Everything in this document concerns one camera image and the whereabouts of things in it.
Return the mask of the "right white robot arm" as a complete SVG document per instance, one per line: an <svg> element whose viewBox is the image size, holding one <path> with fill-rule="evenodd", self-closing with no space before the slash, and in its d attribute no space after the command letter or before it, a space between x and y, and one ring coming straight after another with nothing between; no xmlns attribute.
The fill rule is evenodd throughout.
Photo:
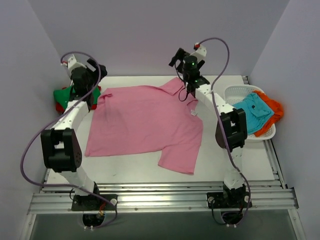
<svg viewBox="0 0 320 240"><path fill-rule="evenodd" d="M214 91L214 84L200 73L207 50L200 44L194 49L193 53L188 53L179 48L168 65L174 67L183 82L185 96L193 96L217 116L215 140L228 157L222 200L225 205L232 207L240 201L239 193L246 192L246 180L242 173L242 154L248 137L246 113L228 104Z"/></svg>

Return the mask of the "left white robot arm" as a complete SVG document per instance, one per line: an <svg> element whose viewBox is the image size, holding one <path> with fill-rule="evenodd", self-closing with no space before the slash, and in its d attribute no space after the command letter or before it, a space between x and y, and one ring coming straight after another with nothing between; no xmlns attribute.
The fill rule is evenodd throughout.
<svg viewBox="0 0 320 240"><path fill-rule="evenodd" d="M100 206L101 197L97 184L81 166L83 154L76 131L95 105L94 91L99 89L97 83L107 71L92 58L84 65L72 55L65 64L72 81L65 116L41 132L43 160L48 169L60 174L73 186L75 194L83 197L82 202L88 209L95 210Z"/></svg>

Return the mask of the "pink t-shirt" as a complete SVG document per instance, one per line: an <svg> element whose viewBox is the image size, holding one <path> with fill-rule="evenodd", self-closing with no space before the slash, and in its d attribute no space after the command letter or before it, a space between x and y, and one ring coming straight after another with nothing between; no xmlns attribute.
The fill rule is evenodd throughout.
<svg viewBox="0 0 320 240"><path fill-rule="evenodd" d="M87 157L161 153L158 165L192 175L203 137L198 101L173 78L162 86L106 89L97 100L85 149Z"/></svg>

